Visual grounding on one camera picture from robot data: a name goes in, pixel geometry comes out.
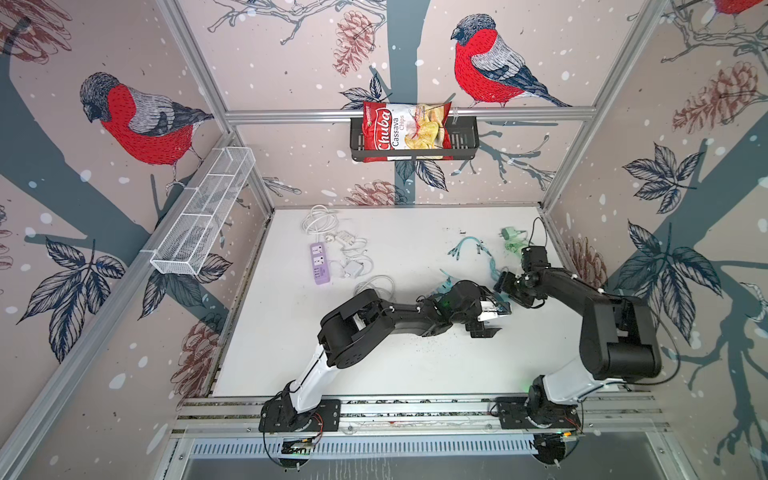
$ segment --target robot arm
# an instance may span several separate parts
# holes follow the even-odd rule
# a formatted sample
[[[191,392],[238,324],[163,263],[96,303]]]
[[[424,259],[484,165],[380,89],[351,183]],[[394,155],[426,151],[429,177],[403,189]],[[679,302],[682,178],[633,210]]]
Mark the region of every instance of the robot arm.
[[[654,323],[642,300],[603,293],[567,270],[552,267],[544,247],[524,248],[522,266],[520,277],[502,273],[494,290],[507,293],[526,308],[537,308],[536,300],[552,296],[583,316],[579,357],[533,382],[528,392],[532,418],[561,416],[562,406],[575,404],[606,383],[658,375],[661,359]],[[508,303],[469,280],[416,305],[390,303],[374,290],[364,290],[320,321],[310,364],[264,408],[278,409],[270,417],[279,419],[277,425],[284,431],[300,429],[339,370],[365,358],[389,334],[434,336],[462,323],[473,338],[489,338],[500,329],[485,328],[484,321],[509,313]]]

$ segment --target white table surface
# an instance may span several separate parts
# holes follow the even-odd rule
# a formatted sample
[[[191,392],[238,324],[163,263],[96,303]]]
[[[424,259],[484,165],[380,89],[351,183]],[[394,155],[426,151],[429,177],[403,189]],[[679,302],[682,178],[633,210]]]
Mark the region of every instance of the white table surface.
[[[300,229],[308,210],[278,210],[214,389],[214,396],[271,396],[306,367],[317,344],[320,320],[346,302],[361,279],[332,277],[315,285],[309,244]],[[488,256],[467,240],[457,261],[448,251],[465,236],[485,242],[497,267],[520,273],[504,249],[500,230],[530,230],[533,207],[349,208],[338,210],[339,229],[368,239],[373,272],[397,283],[396,301],[414,303],[429,295],[445,270],[492,289]],[[544,243],[537,222],[534,243]],[[340,246],[327,247],[341,260]],[[549,261],[561,266],[548,248]],[[338,266],[333,272],[338,274]],[[550,298],[538,310],[512,304],[492,339],[473,339],[463,325],[421,338],[390,335],[364,360],[344,369],[327,395],[407,395],[527,392],[538,375],[554,372],[578,355],[581,316]]]

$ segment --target bird illustration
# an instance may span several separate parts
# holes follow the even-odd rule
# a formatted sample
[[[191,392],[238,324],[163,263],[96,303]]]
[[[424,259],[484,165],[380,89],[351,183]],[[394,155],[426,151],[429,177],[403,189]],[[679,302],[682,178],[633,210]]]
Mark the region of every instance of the bird illustration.
[[[173,165],[192,150],[197,127],[214,116],[197,108],[184,107],[164,95],[145,94],[119,82],[104,72],[94,73],[80,87],[80,101],[88,121],[99,119],[104,129],[133,158],[150,165]]]
[[[559,107],[570,105],[549,94],[533,76],[519,53],[504,43],[490,15],[464,17],[451,35],[456,40],[455,75],[459,86],[475,102],[506,105],[512,98],[539,97]]]

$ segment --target pine cone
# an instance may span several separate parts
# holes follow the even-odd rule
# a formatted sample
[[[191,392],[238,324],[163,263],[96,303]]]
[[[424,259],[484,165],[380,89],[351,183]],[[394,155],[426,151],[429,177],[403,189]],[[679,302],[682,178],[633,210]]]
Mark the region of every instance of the pine cone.
[[[579,280],[587,285],[592,285],[594,288],[600,288],[605,284],[608,280],[605,261],[602,255],[589,246],[587,238],[576,241],[575,238],[571,237],[571,243],[566,243],[565,249],[576,266]]]
[[[672,129],[687,127],[692,134],[707,124],[730,123],[758,95],[757,68],[748,61],[738,61],[733,67],[720,70],[707,86],[685,101],[681,111],[672,117]]]
[[[342,76],[349,70],[357,71],[360,65],[368,59],[368,53],[373,50],[373,24],[361,12],[351,11],[344,14],[344,22],[336,26],[336,50],[333,57],[336,63],[333,67]]]
[[[396,205],[404,200],[404,195],[390,182],[384,180],[374,180],[372,184],[363,186],[355,185],[352,190],[352,196],[344,200],[352,205],[370,206],[370,205]]]
[[[170,378],[170,382],[176,384],[174,393],[181,395],[179,406],[185,399],[204,393],[202,389],[208,371],[214,364],[214,353],[218,345],[218,333],[203,322],[195,323],[184,337],[179,358],[181,368]]]
[[[72,49],[67,43],[72,35],[63,22],[72,17],[52,0],[0,0],[0,41],[5,42],[23,18],[31,26],[19,32],[11,48],[19,60],[42,64],[59,48]]]

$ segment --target metal base plate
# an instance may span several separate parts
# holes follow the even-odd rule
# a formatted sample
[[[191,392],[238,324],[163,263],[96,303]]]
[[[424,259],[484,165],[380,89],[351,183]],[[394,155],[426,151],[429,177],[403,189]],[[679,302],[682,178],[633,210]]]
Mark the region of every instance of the metal base plate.
[[[315,413],[323,419],[324,432],[339,431],[339,417],[341,413],[341,401],[324,399],[317,406]],[[320,423],[314,415],[309,415],[306,426],[291,428],[291,425],[285,421],[282,402],[265,403],[262,407],[261,420],[259,421],[259,432],[277,433],[277,432],[319,432]]]

